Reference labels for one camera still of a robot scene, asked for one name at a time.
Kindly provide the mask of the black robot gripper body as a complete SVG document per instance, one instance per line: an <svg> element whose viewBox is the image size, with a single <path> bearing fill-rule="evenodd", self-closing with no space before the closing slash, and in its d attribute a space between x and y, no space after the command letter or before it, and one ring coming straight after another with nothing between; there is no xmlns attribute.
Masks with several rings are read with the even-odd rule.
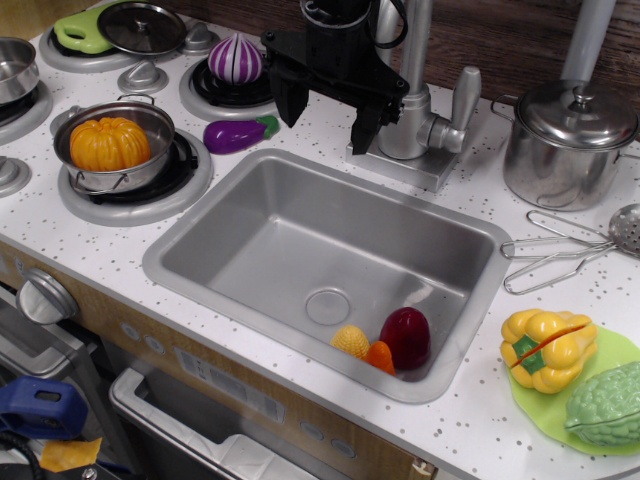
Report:
<svg viewBox="0 0 640 480"><path fill-rule="evenodd" d="M381 123L399 120L408 83L380 58L381 50L399 46L408 33L402 1L389 1L390 31L382 32L383 1L301 1L305 30L268 30L261 35L271 68L305 77L315 91L354 108L384 105Z"/></svg>

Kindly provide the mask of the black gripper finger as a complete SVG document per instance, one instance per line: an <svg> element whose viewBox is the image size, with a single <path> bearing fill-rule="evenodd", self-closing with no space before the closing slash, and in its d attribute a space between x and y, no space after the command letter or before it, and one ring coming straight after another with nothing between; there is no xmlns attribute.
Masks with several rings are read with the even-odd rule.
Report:
<svg viewBox="0 0 640 480"><path fill-rule="evenodd" d="M378 134L384 119L384 105L368 103L356 108L356 119L351 128L351 144L355 155L365 154Z"/></svg>
<svg viewBox="0 0 640 480"><path fill-rule="evenodd" d="M287 126L294 126L307 107L309 88L304 80L304 76L289 69L269 70L271 94Z"/></svg>

